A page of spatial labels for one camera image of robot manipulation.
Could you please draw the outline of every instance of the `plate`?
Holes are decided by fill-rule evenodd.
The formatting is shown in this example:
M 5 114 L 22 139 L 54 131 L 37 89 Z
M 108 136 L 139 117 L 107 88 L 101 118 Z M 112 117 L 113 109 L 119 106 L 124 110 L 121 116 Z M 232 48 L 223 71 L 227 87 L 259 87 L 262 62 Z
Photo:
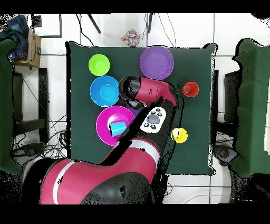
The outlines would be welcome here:
M 142 73 L 150 79 L 162 80 L 167 78 L 174 66 L 171 52 L 163 46 L 152 46 L 144 50 L 140 57 Z

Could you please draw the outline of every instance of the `colorful object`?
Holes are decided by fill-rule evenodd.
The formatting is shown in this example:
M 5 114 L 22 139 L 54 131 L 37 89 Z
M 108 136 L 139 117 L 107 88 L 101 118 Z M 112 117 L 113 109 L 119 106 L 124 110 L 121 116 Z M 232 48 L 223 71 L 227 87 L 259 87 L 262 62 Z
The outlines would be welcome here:
M 92 58 L 90 58 L 88 67 L 93 75 L 103 76 L 110 69 L 110 61 L 102 54 L 95 54 Z
M 125 122 L 113 122 L 109 125 L 111 136 L 121 135 L 127 128 Z
M 133 113 L 134 117 L 136 117 L 139 114 L 139 112 L 141 112 L 142 110 L 141 108 L 139 109 L 131 108 L 128 105 L 126 105 L 126 107 Z
M 140 38 L 140 34 L 134 29 L 131 29 L 122 37 L 122 41 L 124 41 L 128 46 L 136 46 L 139 43 Z
M 195 82 L 187 82 L 182 88 L 182 93 L 187 97 L 195 97 L 199 93 L 199 86 Z
M 142 73 L 150 79 L 162 80 L 167 78 L 174 66 L 171 52 L 163 46 L 147 48 L 140 57 Z
M 103 110 L 95 125 L 99 138 L 107 145 L 115 146 L 119 136 L 112 137 L 110 133 L 110 123 L 124 122 L 128 127 L 134 115 L 128 109 L 122 106 L 112 106 Z
M 174 128 L 171 131 L 171 139 L 175 140 L 177 143 L 183 143 L 187 140 L 188 133 L 183 128 Z
M 120 98 L 119 83 L 110 76 L 96 78 L 90 86 L 90 96 L 101 107 L 114 105 Z

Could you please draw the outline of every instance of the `magenta bowl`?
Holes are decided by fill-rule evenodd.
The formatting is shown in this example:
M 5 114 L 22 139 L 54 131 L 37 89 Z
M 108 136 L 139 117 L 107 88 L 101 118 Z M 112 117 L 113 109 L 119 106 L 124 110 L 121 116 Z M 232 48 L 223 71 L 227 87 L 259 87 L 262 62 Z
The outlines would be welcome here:
M 120 136 L 112 137 L 110 133 L 110 123 L 112 122 L 125 122 L 128 127 L 131 121 L 134 119 L 133 113 L 122 106 L 107 107 L 99 114 L 97 123 L 95 125 L 97 134 L 101 141 L 107 145 L 115 146 Z

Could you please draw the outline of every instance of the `red cup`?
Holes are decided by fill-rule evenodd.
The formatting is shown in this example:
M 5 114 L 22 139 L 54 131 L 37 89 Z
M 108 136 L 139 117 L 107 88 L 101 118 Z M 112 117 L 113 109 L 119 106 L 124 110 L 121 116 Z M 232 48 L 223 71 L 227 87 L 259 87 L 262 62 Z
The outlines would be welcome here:
M 199 93 L 199 86 L 195 82 L 187 82 L 182 88 L 182 93 L 187 97 L 195 97 Z

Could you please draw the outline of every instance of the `tiled floor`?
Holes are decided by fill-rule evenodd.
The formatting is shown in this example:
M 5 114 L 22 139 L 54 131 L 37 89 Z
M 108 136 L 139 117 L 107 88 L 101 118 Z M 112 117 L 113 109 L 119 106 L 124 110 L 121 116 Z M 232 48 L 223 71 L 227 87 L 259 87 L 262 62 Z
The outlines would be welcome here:
M 127 47 L 120 39 L 129 29 L 134 28 L 143 35 L 146 24 L 144 13 L 140 14 L 93 14 L 101 30 L 98 34 L 86 14 L 80 15 L 83 33 L 97 46 Z M 176 35 L 176 46 L 185 48 L 202 48 L 207 43 L 216 43 L 215 68 L 219 70 L 218 110 L 224 112 L 223 78 L 226 73 L 239 69 L 237 62 L 232 60 L 236 44 L 242 38 L 253 38 L 262 45 L 270 44 L 269 20 L 258 20 L 250 14 L 169 14 Z M 173 31 L 167 14 L 160 14 L 167 35 L 175 46 Z M 162 44 L 172 46 L 165 35 L 158 14 L 153 16 L 151 33 L 148 34 L 148 45 Z M 66 115 L 66 58 L 65 41 L 74 41 L 84 46 L 91 46 L 90 41 L 80 33 L 75 14 L 62 14 L 62 38 L 43 38 L 41 45 L 41 68 L 48 68 L 49 75 L 49 110 L 52 122 Z M 143 43 L 146 46 L 146 33 Z M 38 97 L 38 70 L 16 66 L 23 74 L 32 92 Z M 38 104 L 24 85 L 23 117 L 38 117 Z M 218 114 L 223 120 L 224 114 Z M 66 129 L 66 117 L 55 125 L 57 131 Z M 38 132 L 27 133 L 22 143 L 39 142 Z M 228 203 L 230 196 L 230 174 L 226 167 L 219 165 L 213 158 L 213 176 L 171 175 L 168 180 L 168 196 L 164 203 Z

